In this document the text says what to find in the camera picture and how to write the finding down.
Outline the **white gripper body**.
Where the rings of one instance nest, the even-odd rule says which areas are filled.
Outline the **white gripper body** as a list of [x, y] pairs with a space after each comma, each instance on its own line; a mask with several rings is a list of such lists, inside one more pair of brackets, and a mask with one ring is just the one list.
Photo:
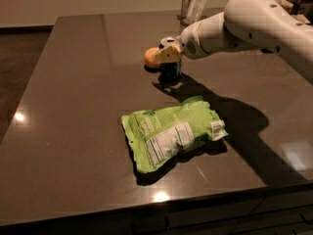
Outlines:
[[208, 56], [208, 54], [201, 47], [199, 35], [200, 25], [200, 23], [193, 23], [185, 27], [179, 36], [183, 54], [192, 60]]

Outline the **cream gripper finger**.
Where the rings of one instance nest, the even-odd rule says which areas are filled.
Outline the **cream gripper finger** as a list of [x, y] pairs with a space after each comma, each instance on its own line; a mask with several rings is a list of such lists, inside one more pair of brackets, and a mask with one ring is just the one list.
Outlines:
[[177, 63], [182, 59], [182, 51], [176, 44], [170, 44], [157, 50], [153, 59], [157, 64]]

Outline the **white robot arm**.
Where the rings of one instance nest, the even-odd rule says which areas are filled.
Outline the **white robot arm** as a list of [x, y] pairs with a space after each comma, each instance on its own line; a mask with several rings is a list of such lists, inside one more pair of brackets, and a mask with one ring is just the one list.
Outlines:
[[313, 81], [313, 27], [293, 18], [275, 0], [229, 0], [223, 12], [171, 38], [152, 54], [152, 61], [162, 65], [249, 49], [269, 50]]

